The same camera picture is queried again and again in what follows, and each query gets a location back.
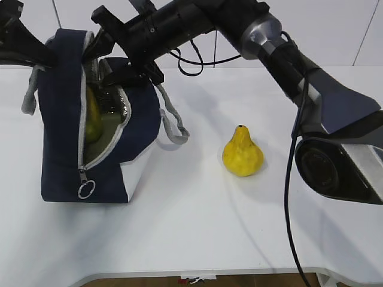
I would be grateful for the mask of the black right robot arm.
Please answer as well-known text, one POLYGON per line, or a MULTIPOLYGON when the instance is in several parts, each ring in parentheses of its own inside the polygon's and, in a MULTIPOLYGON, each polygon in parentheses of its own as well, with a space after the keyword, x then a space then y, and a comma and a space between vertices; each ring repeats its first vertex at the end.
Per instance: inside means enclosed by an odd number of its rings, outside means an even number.
POLYGON ((297 106, 289 156, 305 183, 324 197, 382 204, 382 108, 345 87, 307 58, 280 21, 259 1, 172 1, 155 8, 133 1, 138 16, 122 22, 105 7, 92 20, 101 28, 83 60, 119 45, 128 64, 108 76, 111 86, 140 75, 161 80, 154 61, 195 37, 219 31, 247 60, 259 60, 297 106))

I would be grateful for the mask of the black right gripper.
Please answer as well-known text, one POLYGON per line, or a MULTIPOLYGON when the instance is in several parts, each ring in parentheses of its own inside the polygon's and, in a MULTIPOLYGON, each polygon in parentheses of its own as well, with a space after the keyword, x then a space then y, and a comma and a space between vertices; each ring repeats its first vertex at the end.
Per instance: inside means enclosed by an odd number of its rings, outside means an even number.
POLYGON ((155 60, 197 37, 196 16, 194 5, 165 5, 159 10, 148 5, 124 23, 101 5, 92 13, 101 28, 83 59, 109 55, 117 44, 127 63, 113 67, 110 62, 99 62, 101 87, 145 87, 150 80, 157 86, 164 82, 164 74, 155 60))

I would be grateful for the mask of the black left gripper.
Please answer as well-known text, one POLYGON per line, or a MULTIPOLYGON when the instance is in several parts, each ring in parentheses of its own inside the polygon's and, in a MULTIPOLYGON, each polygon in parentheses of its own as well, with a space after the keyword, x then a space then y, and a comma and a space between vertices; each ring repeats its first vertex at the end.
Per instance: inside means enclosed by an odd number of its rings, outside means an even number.
POLYGON ((1 1, 1 64, 56 66, 55 53, 20 21, 23 6, 20 1, 1 1))

